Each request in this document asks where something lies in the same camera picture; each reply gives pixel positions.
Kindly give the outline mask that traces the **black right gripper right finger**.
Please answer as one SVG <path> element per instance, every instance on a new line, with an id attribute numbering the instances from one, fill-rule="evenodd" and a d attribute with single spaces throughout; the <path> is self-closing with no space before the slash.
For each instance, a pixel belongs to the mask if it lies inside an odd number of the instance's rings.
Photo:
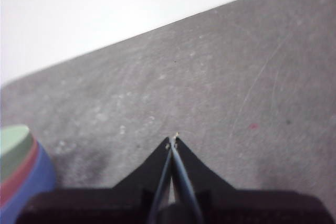
<path id="1" fill-rule="evenodd" d="M 179 138 L 170 139 L 175 199 L 196 223 L 213 223 L 216 197 L 236 189 L 207 167 Z"/>

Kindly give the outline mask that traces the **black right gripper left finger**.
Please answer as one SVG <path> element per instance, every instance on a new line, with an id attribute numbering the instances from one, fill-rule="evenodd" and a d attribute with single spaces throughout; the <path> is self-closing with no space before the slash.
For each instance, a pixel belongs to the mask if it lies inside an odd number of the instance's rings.
<path id="1" fill-rule="evenodd" d="M 112 223 L 156 223 L 170 183 L 172 152 L 166 137 L 145 161 L 113 187 Z"/>

